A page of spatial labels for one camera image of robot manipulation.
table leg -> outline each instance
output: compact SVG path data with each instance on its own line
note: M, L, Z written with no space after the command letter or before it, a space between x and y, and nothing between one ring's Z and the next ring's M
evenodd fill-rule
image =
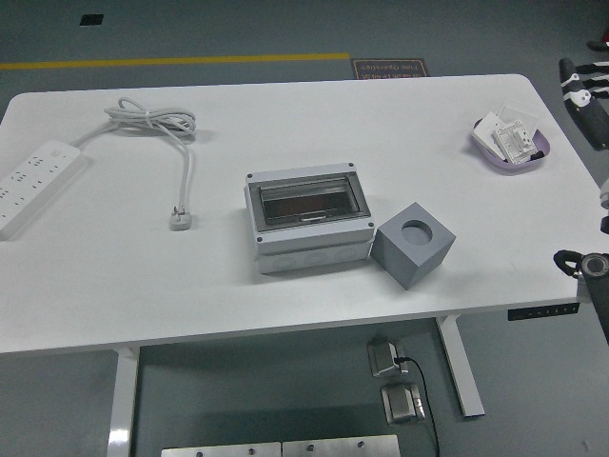
M116 381L108 437L108 457L128 457L133 427L139 348L117 349Z
M437 317L436 323L442 336L446 358L453 374L463 416L482 416L484 407L476 387L472 368L469 366L463 341L457 327L457 315Z

black cable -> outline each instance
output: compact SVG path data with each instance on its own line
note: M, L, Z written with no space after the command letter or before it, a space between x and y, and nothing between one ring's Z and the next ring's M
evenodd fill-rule
M438 430L436 429L436 421L434 420L434 413L431 410L431 402L429 401L429 395L427 395L427 383L425 382L425 375L422 373L421 366L415 359L410 357L396 357L393 359L394 362L399 365L402 362L412 362L419 369L419 373L422 378L422 388L425 391L425 398L427 399L427 407L429 407L429 418L431 419L431 426L434 428L434 438L436 439L436 457L440 457L440 440L438 439Z

power cord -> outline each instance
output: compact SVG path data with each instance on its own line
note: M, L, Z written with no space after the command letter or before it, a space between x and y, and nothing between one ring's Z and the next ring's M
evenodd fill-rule
M434 413L431 410L431 403L429 402L429 395L427 395L427 383L425 382L425 375L422 373L421 366L419 362L415 359L411 359L410 357L396 357L393 359L396 365L399 365L403 362L412 362L419 369L419 373L422 378L422 388L425 391L425 398L427 399L427 406L429 407L429 417L431 418L431 426L434 429L434 438L436 439L436 457L440 457L440 440L438 439L438 431L436 430L436 421L434 420Z
M134 108L127 108L126 104L133 105ZM79 139L70 143L75 148L79 148L89 139L107 131L116 129L134 128L141 130L156 130L169 136L181 148L184 155L184 171L180 184L180 201L169 218L169 227L172 230L188 230L192 226L192 216L186 209L187 180L190 168L190 152L187 145L181 138L194 139L195 137L195 117L194 114L186 109L146 109L134 100L121 97L118 100L118 108L104 109L109 119L99 129L95 129Z

white cable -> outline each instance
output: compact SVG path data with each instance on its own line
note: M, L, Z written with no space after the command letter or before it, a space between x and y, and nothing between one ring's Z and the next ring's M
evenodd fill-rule
M126 108L126 104L133 105L135 109ZM180 108L150 110L126 97L121 97L118 100L118 108L104 109L104 112L109 116L108 123L73 141L71 145L78 148L96 135L123 128L157 130L169 136L182 149L181 152L184 155L180 202L177 207L174 207L171 214L171 227L173 229L189 229L191 221L190 213L186 210L186 198L190 152L181 138L194 139L196 129L194 114Z

electrical box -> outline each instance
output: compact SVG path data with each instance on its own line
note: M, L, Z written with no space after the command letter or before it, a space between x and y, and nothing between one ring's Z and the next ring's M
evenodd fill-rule
M368 257L374 221L353 164L250 173L245 193L261 273Z

